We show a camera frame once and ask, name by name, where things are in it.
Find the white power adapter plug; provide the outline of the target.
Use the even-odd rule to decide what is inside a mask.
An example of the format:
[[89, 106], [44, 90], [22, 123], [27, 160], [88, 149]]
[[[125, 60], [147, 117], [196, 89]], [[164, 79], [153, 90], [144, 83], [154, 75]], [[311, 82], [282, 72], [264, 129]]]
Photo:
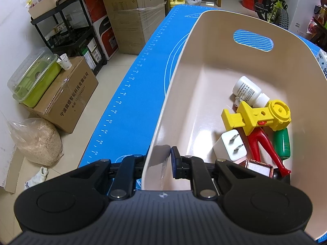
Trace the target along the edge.
[[213, 151], [217, 159], [226, 159], [232, 162], [239, 161], [247, 156], [247, 149], [236, 129], [222, 133], [218, 141], [213, 145]]

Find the red handled pliers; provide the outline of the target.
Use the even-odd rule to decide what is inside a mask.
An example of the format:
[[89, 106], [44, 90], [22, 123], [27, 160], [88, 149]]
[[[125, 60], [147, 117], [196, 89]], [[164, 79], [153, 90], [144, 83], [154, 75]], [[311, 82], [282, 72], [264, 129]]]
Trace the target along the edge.
[[248, 137], [249, 147], [252, 153], [252, 157], [256, 161], [261, 161], [261, 155], [259, 146], [261, 145], [268, 155], [271, 157], [274, 164], [279, 169], [282, 176], [290, 174], [291, 171], [287, 169], [278, 154], [275, 152], [272, 142], [268, 135], [263, 130], [263, 127], [256, 128]]

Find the white pill bottle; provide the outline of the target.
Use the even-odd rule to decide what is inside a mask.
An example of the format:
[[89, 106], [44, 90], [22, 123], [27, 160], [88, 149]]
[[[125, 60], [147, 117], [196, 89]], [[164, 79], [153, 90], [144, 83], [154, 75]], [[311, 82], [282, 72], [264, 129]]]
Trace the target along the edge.
[[262, 89], [246, 76], [242, 76], [234, 85], [234, 105], [238, 107], [242, 101], [253, 108], [265, 107], [270, 98], [262, 92]]

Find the green glass bottle gold cap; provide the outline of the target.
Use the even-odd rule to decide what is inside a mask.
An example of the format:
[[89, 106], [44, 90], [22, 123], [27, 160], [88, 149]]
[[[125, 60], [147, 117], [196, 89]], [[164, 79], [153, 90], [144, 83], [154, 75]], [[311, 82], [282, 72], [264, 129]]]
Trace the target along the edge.
[[290, 141], [288, 129], [278, 130], [273, 134], [274, 150], [282, 160], [290, 158]]

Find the yellow plastic toy tool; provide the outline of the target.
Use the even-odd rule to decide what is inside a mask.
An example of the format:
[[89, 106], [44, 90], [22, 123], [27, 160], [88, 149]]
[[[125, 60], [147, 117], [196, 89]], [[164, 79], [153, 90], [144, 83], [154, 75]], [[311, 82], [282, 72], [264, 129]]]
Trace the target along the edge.
[[242, 101], [236, 113], [224, 109], [221, 114], [227, 131], [243, 128], [244, 134], [249, 136], [256, 128], [269, 126], [273, 131], [284, 130], [291, 123], [291, 111], [281, 100], [269, 101], [265, 107], [252, 108]]

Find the beige plastic storage bin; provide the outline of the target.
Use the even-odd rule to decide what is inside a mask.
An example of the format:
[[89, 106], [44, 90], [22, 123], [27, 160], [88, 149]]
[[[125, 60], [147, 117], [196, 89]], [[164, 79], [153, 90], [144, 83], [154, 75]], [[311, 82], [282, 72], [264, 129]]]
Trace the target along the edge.
[[146, 159], [144, 190], [188, 190], [172, 176], [169, 149], [206, 162], [225, 131], [221, 113], [232, 110], [232, 89], [246, 76], [291, 111], [291, 184], [313, 203], [306, 232], [326, 233], [326, 77], [296, 35], [257, 18], [212, 10], [202, 13], [178, 59]]

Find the black computer mouse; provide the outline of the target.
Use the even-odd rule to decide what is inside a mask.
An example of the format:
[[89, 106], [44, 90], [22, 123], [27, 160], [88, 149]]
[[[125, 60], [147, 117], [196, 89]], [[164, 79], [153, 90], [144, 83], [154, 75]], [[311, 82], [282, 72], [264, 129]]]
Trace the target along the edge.
[[274, 169], [272, 178], [290, 185], [290, 174], [287, 174], [286, 176], [282, 176], [278, 169]]

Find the blue silicone baking mat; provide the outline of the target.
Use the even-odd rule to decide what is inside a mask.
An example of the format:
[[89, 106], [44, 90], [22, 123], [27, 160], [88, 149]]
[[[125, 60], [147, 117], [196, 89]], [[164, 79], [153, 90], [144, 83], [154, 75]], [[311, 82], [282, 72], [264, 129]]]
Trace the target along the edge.
[[[145, 154], [150, 149], [185, 42], [200, 15], [212, 10], [223, 11], [178, 6], [168, 14], [113, 95], [90, 138], [81, 165], [100, 159], [114, 161], [123, 155]], [[316, 58], [319, 47], [299, 38]]]

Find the white sock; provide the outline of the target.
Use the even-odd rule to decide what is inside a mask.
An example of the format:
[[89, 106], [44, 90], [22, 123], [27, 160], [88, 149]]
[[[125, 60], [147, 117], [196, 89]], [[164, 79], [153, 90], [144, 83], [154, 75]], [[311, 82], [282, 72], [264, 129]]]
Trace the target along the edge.
[[25, 182], [24, 189], [26, 190], [35, 185], [45, 182], [47, 176], [48, 176], [48, 168], [42, 166], [40, 170], [31, 179]]

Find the plastic bag of grain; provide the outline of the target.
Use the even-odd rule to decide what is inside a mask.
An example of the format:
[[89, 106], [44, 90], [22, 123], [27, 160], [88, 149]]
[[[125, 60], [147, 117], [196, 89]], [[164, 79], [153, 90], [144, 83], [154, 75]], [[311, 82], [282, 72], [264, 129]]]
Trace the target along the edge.
[[27, 118], [8, 121], [7, 126], [13, 142], [29, 161], [52, 166], [62, 157], [62, 140], [53, 123], [43, 118]]

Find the brown cardboard box on floor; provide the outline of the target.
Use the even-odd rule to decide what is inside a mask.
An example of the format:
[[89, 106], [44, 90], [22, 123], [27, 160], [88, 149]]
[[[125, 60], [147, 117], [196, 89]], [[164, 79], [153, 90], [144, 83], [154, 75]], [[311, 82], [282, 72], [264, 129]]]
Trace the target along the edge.
[[98, 86], [98, 80], [84, 57], [73, 57], [70, 61], [72, 67], [57, 75], [37, 105], [26, 107], [32, 115], [46, 119], [69, 134], [74, 131]]

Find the flat cardboard sheet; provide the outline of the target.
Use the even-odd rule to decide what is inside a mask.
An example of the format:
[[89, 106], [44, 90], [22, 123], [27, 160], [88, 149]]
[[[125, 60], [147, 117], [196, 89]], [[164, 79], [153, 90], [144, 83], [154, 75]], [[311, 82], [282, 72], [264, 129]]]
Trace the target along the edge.
[[15, 148], [11, 155], [1, 151], [1, 188], [9, 193], [15, 193], [20, 169], [24, 156]]

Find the green dish rack clear lid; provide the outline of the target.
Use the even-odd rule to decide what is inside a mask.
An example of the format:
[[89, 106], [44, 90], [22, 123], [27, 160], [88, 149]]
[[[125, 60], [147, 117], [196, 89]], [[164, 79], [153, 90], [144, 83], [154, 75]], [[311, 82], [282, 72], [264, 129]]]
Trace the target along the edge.
[[31, 52], [7, 82], [13, 98], [35, 107], [62, 69], [57, 59], [48, 47]]

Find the white paper cup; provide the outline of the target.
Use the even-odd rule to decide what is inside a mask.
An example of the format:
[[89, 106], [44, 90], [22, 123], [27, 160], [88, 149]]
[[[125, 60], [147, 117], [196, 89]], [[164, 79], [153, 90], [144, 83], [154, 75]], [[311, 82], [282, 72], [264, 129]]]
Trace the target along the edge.
[[57, 63], [65, 71], [68, 71], [72, 67], [72, 63], [69, 60], [69, 57], [67, 56], [67, 54], [62, 54], [60, 56], [57, 56]]

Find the red white appliance box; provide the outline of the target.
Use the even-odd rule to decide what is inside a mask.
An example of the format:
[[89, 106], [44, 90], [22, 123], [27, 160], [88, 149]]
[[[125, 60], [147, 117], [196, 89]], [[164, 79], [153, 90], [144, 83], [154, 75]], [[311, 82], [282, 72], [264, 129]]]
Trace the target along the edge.
[[103, 0], [84, 0], [95, 34], [107, 60], [118, 50], [113, 27], [109, 21]]

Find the large stacked cardboard box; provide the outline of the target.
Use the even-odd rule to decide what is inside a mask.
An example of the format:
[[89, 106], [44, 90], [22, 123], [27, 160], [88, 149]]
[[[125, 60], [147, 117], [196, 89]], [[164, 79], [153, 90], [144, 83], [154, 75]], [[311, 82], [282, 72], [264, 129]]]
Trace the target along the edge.
[[138, 55], [165, 18], [165, 0], [103, 0], [120, 52]]

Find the black metal shelf rack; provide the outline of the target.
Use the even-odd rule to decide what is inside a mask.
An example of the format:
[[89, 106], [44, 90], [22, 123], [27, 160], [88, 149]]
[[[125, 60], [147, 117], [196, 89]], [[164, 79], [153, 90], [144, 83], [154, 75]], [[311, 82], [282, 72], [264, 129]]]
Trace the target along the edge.
[[96, 75], [107, 64], [84, 0], [57, 0], [55, 7], [31, 24], [53, 53], [83, 56]]

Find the white tissue box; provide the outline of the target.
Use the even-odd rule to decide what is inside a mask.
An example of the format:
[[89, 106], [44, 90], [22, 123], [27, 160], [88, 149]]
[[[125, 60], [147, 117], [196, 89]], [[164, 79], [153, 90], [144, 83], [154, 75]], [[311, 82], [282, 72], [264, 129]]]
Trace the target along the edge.
[[316, 59], [325, 77], [327, 78], [327, 53], [324, 50], [320, 49], [316, 55]]

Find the green black bicycle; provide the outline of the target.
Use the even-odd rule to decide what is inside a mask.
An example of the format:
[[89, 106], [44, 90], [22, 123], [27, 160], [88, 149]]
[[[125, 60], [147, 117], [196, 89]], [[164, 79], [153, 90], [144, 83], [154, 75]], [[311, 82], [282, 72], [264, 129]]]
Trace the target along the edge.
[[254, 11], [259, 19], [286, 30], [289, 28], [287, 8], [285, 0], [254, 0]]

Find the dark wooden side table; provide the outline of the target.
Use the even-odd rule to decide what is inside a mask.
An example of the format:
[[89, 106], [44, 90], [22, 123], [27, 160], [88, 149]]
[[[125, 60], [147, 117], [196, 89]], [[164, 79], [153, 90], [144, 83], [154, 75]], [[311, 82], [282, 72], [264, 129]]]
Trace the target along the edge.
[[312, 17], [307, 27], [309, 41], [326, 50], [326, 28], [319, 21]]

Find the cardboard tray on shelf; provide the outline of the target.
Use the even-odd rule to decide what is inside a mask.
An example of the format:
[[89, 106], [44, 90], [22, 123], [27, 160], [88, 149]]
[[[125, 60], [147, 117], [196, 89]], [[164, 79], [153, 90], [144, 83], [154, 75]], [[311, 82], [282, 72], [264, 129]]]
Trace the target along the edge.
[[33, 19], [56, 7], [57, 0], [41, 0], [39, 3], [28, 9], [28, 13]]

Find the white freezer appliance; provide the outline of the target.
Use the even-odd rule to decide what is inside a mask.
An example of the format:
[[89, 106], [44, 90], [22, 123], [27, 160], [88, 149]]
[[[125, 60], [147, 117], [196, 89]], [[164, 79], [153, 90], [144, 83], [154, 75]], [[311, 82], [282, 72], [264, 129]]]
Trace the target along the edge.
[[288, 5], [289, 28], [288, 30], [298, 36], [309, 39], [308, 25], [314, 15], [315, 6], [320, 5], [320, 0], [286, 0]]

